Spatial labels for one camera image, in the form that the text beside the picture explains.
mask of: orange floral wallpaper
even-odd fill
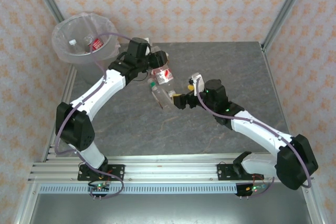
[[[51,47],[43,0],[0,2],[0,223],[13,223],[54,123],[68,65]]]
[[[55,0],[65,18],[95,12],[154,42],[260,41],[285,0]]]
[[[336,0],[297,0],[267,55],[290,131],[310,140],[336,223]]]

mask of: patterned wallpaper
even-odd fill
[[[268,59],[291,133],[303,133],[315,152],[336,223],[336,0],[297,0]]]
[[[260,41],[285,0],[56,0],[64,16],[95,12],[154,42]]]
[[[68,65],[53,53],[43,0],[0,3],[0,223],[13,223],[32,162],[40,161]]]

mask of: gray countertop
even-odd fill
[[[221,79],[230,100],[270,126],[287,132],[259,43],[156,45],[170,56],[176,93],[188,92],[188,77],[195,72],[202,74],[204,81]],[[89,88],[77,76],[71,100]],[[202,108],[163,113],[146,81],[133,81],[114,95],[97,113],[93,127],[95,143],[105,156],[265,151],[249,138],[219,125]]]

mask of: wall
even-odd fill
[[[68,65],[53,53],[43,0],[0,3],[0,223],[13,223],[54,123]]]
[[[297,0],[268,52],[292,134],[315,152],[317,180],[336,223],[336,0]]]
[[[108,17],[119,32],[154,42],[263,41],[285,0],[56,0],[64,16]]]

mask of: trash can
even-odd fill
[[[98,40],[90,41],[98,34],[107,32],[117,33],[114,24],[107,18],[81,13],[55,27],[52,32],[53,48],[59,59],[73,64],[85,82],[93,85],[103,76],[95,60],[107,70],[119,54],[117,36],[101,36]],[[91,43],[93,55],[90,54]]]

